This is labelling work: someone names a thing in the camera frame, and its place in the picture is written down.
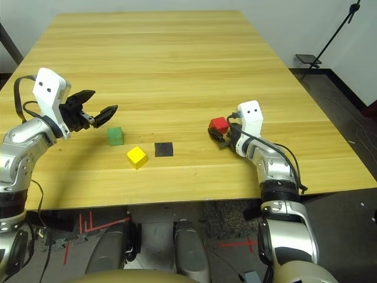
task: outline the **wood grain surface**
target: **wood grain surface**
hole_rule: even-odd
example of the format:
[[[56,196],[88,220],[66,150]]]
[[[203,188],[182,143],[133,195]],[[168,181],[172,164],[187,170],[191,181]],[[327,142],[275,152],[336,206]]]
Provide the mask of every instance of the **wood grain surface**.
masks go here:
[[[264,39],[238,11],[59,15],[0,92],[0,134],[20,123],[17,77],[47,67],[97,93],[84,106],[96,115],[118,104],[99,129],[73,133],[40,158],[33,179],[44,209],[260,195],[254,166],[209,138],[212,118],[257,100],[262,136],[296,154],[307,193],[376,186],[358,156]],[[32,100],[32,82],[21,85]],[[125,145],[107,144],[122,127]],[[173,142],[173,157],[154,157],[155,142]],[[138,145],[149,161],[135,170],[126,153]],[[41,195],[32,184],[27,209]]]

